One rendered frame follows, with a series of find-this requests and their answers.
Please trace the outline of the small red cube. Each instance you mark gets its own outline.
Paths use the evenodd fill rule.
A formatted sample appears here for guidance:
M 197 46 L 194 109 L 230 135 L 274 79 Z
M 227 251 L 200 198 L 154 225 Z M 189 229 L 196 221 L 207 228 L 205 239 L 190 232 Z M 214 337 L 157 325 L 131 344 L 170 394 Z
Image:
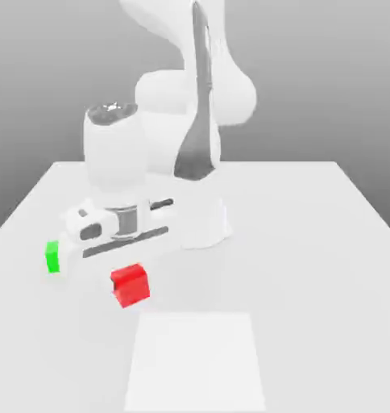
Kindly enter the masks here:
M 111 272 L 112 294 L 121 308 L 130 307 L 150 297 L 147 272 L 141 264 L 128 265 Z

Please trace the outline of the small green cube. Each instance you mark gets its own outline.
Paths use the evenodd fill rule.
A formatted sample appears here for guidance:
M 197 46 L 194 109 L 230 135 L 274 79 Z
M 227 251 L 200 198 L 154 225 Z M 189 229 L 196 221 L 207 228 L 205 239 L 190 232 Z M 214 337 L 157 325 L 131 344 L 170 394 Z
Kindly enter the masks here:
M 48 241 L 45 249 L 45 260 L 49 273 L 60 272 L 59 241 Z

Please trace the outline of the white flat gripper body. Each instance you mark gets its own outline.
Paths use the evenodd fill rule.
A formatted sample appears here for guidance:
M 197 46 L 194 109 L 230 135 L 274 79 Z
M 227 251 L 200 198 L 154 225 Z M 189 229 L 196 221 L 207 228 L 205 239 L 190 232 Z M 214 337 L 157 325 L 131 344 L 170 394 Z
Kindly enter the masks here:
M 138 236 L 121 240 L 105 241 L 88 247 L 80 254 L 81 262 L 133 261 L 152 258 L 168 250 L 170 227 L 152 228 Z

